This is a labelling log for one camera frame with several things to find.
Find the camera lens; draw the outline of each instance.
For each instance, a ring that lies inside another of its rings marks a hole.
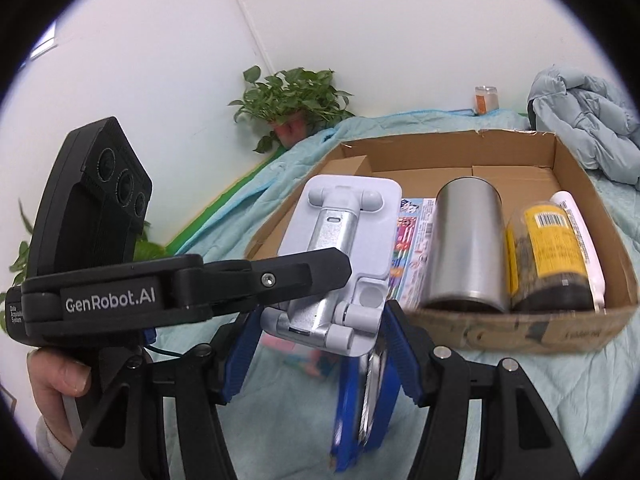
[[[145,203],[145,196],[142,193],[138,193],[136,203],[133,205],[133,211],[135,211],[137,216],[142,216],[142,213],[145,211]]]
[[[129,170],[124,170],[119,178],[118,185],[116,186],[116,197],[118,202],[122,205],[127,205],[131,200],[131,194],[133,193],[133,177],[129,173]]]
[[[98,177],[107,182],[113,176],[116,167],[116,156],[111,148],[105,148],[98,159]]]

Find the white bottle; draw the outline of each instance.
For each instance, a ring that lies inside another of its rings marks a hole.
[[[578,238],[578,245],[580,245],[580,251],[584,258],[584,265],[587,267],[587,276],[591,287],[591,295],[593,296],[593,306],[597,312],[604,307],[605,282],[602,267],[598,259],[598,253],[596,253],[596,248],[593,246],[587,224],[584,223],[584,219],[571,193],[558,191],[551,197],[551,202],[564,209],[566,215],[569,217],[569,222],[571,222],[571,227],[574,228],[575,237]]]

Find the cardboard box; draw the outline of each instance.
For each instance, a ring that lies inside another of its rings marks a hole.
[[[618,334],[636,310],[638,284],[616,227],[587,175],[553,134],[486,130],[356,140],[337,146],[308,178],[318,173],[391,178],[406,198],[432,198],[456,177],[480,176],[500,193],[505,221],[515,209],[549,200],[560,189],[574,196],[602,264],[607,286],[604,311],[410,313],[412,323],[427,329],[436,344],[536,353],[591,351]],[[252,238],[248,258],[276,255],[305,183]]]

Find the white sleeve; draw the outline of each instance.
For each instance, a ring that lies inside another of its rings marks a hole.
[[[53,436],[42,417],[36,425],[36,445],[42,461],[57,478],[60,478],[71,452]]]

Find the orange label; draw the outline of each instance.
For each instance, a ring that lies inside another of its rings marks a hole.
[[[478,104],[478,115],[484,115],[486,113],[486,103],[483,95],[476,96],[476,104]]]

